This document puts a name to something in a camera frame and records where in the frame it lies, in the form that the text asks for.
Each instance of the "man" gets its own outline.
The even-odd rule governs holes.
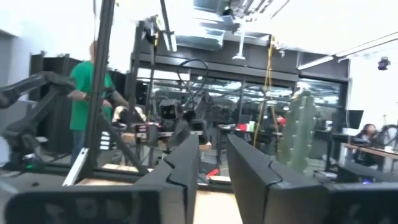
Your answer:
[[[76,80],[76,90],[69,93],[72,102],[72,115],[70,118],[70,129],[73,132],[73,149],[71,164],[73,164],[84,146],[86,125],[89,113],[90,93],[92,92],[94,64],[95,64],[96,41],[90,45],[90,61],[76,65],[71,72],[71,77]],[[104,87],[113,87],[112,79],[106,74]],[[128,108],[129,103],[117,92],[112,93],[115,103]],[[111,119],[112,105],[108,100],[103,101],[103,109],[106,116]]]

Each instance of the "black cabinet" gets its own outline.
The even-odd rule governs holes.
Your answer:
[[[74,66],[81,61],[65,57],[45,58],[42,55],[33,55],[30,60],[30,75],[39,71],[55,72],[62,76],[69,77]],[[39,101],[49,92],[50,85],[44,85],[37,90],[31,91],[29,99]],[[37,136],[44,136],[48,139],[45,151],[51,155],[69,153],[73,147],[73,135],[70,131],[70,115],[72,101],[61,97],[57,100],[54,109],[37,126]]]

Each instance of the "person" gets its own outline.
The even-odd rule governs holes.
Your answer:
[[[374,124],[365,124],[355,137],[372,142],[376,137],[376,126]],[[368,167],[375,166],[378,163],[375,155],[360,150],[354,152],[354,161]]]
[[[281,126],[283,127],[283,126],[285,126],[286,118],[284,118],[284,117],[281,116],[281,115],[278,115],[278,116],[276,117],[276,121],[278,122],[279,125],[281,125]]]
[[[70,129],[73,133],[71,164],[75,162],[85,142],[86,125],[90,108],[90,93],[93,86],[96,44],[96,41],[94,41],[90,45],[90,60],[76,65],[70,74],[76,80],[76,90],[73,90],[68,95],[73,100],[70,118]],[[108,73],[105,76],[104,87],[114,89],[112,79]],[[116,104],[125,106],[126,108],[129,107],[129,103],[117,91],[113,91],[111,96]],[[103,109],[105,115],[110,120],[112,104],[108,100],[103,100]]]

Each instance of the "monitor screen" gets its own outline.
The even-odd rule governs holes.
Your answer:
[[[345,111],[347,116],[343,117],[344,128],[359,129],[362,121],[363,110]]]
[[[336,181],[339,183],[370,184],[375,182],[398,182],[398,177],[347,161],[339,165]]]

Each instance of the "ceiling duct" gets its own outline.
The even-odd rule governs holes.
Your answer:
[[[228,4],[223,0],[194,0],[192,22],[175,32],[177,45],[202,50],[221,49],[225,31],[236,32],[239,28],[232,16],[222,16]]]
[[[220,50],[223,47],[223,30],[203,29],[204,35],[177,35],[177,45],[202,50]]]

